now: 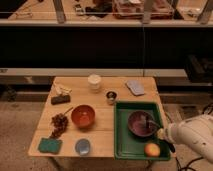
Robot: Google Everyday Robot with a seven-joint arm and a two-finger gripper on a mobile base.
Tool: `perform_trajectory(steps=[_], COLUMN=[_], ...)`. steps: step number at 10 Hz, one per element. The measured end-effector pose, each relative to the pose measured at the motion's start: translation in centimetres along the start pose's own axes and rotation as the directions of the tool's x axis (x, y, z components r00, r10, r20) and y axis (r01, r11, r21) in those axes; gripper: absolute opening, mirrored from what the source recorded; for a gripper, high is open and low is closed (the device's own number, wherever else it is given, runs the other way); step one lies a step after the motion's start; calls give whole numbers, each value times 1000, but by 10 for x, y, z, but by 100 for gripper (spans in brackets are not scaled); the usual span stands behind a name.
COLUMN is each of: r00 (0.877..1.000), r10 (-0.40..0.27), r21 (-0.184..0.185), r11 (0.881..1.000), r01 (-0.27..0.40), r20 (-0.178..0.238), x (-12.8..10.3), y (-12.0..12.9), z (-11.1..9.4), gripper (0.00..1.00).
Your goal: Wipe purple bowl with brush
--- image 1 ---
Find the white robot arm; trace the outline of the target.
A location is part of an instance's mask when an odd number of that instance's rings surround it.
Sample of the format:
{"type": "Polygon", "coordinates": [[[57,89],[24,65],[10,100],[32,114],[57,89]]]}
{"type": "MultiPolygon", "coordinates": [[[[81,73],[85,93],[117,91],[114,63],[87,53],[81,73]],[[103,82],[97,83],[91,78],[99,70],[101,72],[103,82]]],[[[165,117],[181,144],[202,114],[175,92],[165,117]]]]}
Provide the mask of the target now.
{"type": "Polygon", "coordinates": [[[170,123],[157,131],[161,140],[183,144],[213,164],[213,116],[199,115],[170,123]]]}

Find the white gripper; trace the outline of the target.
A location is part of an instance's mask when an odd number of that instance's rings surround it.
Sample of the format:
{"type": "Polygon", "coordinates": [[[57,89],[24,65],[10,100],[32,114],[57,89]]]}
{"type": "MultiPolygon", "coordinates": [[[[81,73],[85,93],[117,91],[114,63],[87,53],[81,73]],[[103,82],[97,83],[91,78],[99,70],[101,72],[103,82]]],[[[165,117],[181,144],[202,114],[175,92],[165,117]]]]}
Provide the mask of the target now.
{"type": "Polygon", "coordinates": [[[157,137],[161,140],[166,140],[168,142],[174,141],[173,135],[174,135],[174,125],[173,124],[169,124],[167,127],[160,128],[157,131],[157,137]]]}

